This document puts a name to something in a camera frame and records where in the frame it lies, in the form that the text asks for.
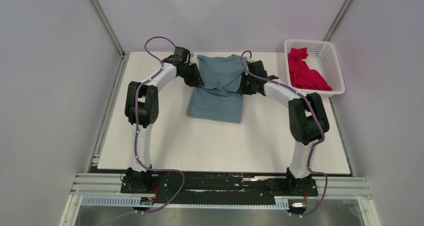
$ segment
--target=red cloth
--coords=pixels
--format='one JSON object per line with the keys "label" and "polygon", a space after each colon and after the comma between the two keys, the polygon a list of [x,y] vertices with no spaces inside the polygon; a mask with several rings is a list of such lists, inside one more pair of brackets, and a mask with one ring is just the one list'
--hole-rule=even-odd
{"label": "red cloth", "polygon": [[306,62],[308,56],[307,49],[292,48],[288,54],[288,69],[290,71],[291,85],[299,89],[309,90],[327,90],[333,89],[327,84],[326,80],[316,70],[309,69]]}

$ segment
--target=black mounting plate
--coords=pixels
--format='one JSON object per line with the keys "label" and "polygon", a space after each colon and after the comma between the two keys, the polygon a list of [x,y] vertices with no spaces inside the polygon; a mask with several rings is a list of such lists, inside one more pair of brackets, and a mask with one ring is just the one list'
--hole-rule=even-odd
{"label": "black mounting plate", "polygon": [[[261,173],[221,173],[221,172],[184,172],[185,184],[182,191],[172,201],[174,204],[211,204],[211,205],[275,205],[274,196],[303,197],[305,191],[293,193],[290,182],[285,177],[255,178]],[[166,203],[181,185],[181,175],[175,172],[152,172],[151,186],[144,192],[154,194],[158,185],[155,203]],[[307,184],[310,197],[318,196],[314,179]],[[121,185],[121,193],[140,194],[137,188]]]}

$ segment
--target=white table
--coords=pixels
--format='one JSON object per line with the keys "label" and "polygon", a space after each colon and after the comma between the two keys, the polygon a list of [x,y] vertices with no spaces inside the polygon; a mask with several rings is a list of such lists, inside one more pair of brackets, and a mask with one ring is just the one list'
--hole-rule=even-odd
{"label": "white table", "polygon": [[[240,52],[194,52],[209,57]],[[160,59],[172,52],[154,52]],[[254,52],[268,75],[286,82],[283,53]],[[99,169],[127,169],[133,149],[133,135],[124,115],[127,87],[160,67],[146,52],[132,52],[119,89],[102,148]],[[295,140],[289,129],[288,110],[260,94],[244,96],[241,124],[195,119],[186,115],[192,88],[182,78],[171,81],[159,93],[159,116],[154,123],[150,155],[153,168],[184,171],[285,172]],[[330,130],[320,144],[312,168],[334,174],[349,174],[349,166],[328,99],[323,99]]]}

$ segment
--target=white plastic basket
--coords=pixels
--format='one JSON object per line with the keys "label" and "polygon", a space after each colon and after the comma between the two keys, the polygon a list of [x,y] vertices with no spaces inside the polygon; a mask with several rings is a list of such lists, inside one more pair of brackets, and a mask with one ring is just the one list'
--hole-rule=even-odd
{"label": "white plastic basket", "polygon": [[[305,59],[305,62],[310,69],[317,70],[323,76],[327,84],[331,86],[332,91],[298,89],[292,86],[292,82],[290,81],[288,54],[292,48],[300,49],[305,47],[308,52],[308,57]],[[340,64],[338,63],[339,59],[337,58],[336,49],[332,43],[321,40],[289,39],[284,42],[284,52],[286,62],[285,69],[289,86],[304,93],[316,92],[320,94],[321,97],[339,95],[345,91],[345,83],[343,81],[342,71],[340,70]]]}

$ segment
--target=gray wall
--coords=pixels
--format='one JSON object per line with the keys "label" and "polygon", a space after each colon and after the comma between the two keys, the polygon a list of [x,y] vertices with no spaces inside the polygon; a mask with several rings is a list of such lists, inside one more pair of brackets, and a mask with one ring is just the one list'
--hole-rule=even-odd
{"label": "gray wall", "polygon": [[[344,0],[99,0],[125,51],[163,35],[194,51],[282,52],[288,38],[323,39]],[[160,40],[153,50],[168,50]]]}
{"label": "gray wall", "polygon": [[424,222],[424,0],[356,0],[337,30],[333,97],[353,168],[384,226]]}
{"label": "gray wall", "polygon": [[117,62],[89,0],[0,0],[0,225],[59,223]]}

